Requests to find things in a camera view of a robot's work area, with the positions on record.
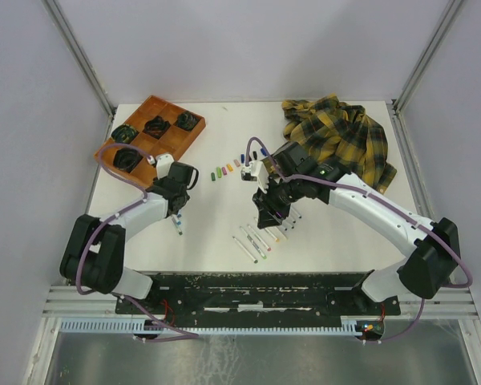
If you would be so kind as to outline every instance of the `vertical metal post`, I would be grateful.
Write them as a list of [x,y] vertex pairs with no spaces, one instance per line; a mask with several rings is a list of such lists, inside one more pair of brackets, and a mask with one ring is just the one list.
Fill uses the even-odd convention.
[[417,64],[415,64],[414,70],[411,72],[410,77],[406,81],[401,95],[394,102],[394,110],[398,115],[410,102],[411,96],[417,88],[420,79],[424,75],[424,72],[433,59],[433,56],[442,44],[442,41],[445,39],[449,29],[452,27],[456,17],[459,15],[460,10],[466,2],[466,0],[450,0],[447,4],[438,24],[435,27],[435,32],[431,36],[430,41],[422,52]]
[[82,73],[86,77],[87,81],[91,85],[91,88],[95,92],[96,96],[99,99],[99,102],[102,104],[103,109],[109,116],[114,115],[115,107],[111,103],[111,101],[107,97],[107,93],[102,88],[96,73],[93,71],[91,62],[87,58],[86,54],[84,53],[82,47],[77,42],[75,35],[73,34],[70,24],[67,21],[64,13],[57,3],[56,0],[41,0],[42,4],[45,6],[48,14],[52,18],[54,24],[59,29],[60,34],[62,35],[64,42],[66,43],[68,49],[75,57],[77,64],[79,65]]

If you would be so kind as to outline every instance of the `gray floor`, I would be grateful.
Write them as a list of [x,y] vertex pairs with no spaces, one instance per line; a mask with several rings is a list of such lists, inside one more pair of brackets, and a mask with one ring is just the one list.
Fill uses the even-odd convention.
[[[387,322],[387,333],[406,327]],[[474,384],[457,322],[422,322],[402,340],[211,336],[142,344],[118,334],[60,334],[46,384]]]

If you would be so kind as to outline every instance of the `cloth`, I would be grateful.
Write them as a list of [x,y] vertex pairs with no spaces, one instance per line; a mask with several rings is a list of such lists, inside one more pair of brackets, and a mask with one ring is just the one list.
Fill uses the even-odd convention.
[[286,100],[281,106],[290,120],[287,140],[298,142],[318,163],[334,158],[372,188],[386,191],[397,170],[386,162],[385,130],[364,107],[340,102],[336,95],[316,102]]

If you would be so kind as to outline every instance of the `gray wall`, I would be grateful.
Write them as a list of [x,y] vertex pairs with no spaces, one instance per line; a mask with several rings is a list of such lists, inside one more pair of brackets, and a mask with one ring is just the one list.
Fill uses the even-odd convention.
[[42,3],[0,1],[0,385],[23,376],[106,124]]
[[434,211],[459,225],[481,315],[481,0],[463,8],[404,116]]
[[398,96],[447,0],[59,0],[113,103]]

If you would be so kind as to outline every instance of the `robotic arm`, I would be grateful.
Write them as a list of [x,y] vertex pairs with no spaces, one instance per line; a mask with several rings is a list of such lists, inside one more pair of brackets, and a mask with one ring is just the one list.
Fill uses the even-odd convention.
[[411,292],[431,299],[448,283],[457,263],[422,229],[436,234],[459,255],[458,229],[452,221],[443,218],[434,223],[400,208],[343,165],[328,160],[317,164],[298,143],[284,144],[273,159],[285,179],[270,176],[261,161],[251,161],[242,169],[242,179],[256,181],[259,186],[253,195],[259,229],[281,225],[293,202],[303,197],[317,198],[354,215],[392,242],[404,256],[394,265],[366,274],[354,287],[362,296],[382,302]]
[[102,217],[84,214],[76,220],[60,265],[60,273],[65,278],[76,279],[80,258],[91,235],[105,218],[116,215],[116,219],[99,232],[93,242],[94,249],[87,254],[82,284],[103,294],[123,294],[138,299],[156,292],[150,277],[124,267],[125,243],[150,224],[177,214],[190,199],[187,191],[194,188],[199,176],[196,168],[175,162],[169,154],[157,157],[156,169],[157,179],[146,190],[148,196],[143,204],[121,216],[118,213],[124,208]]

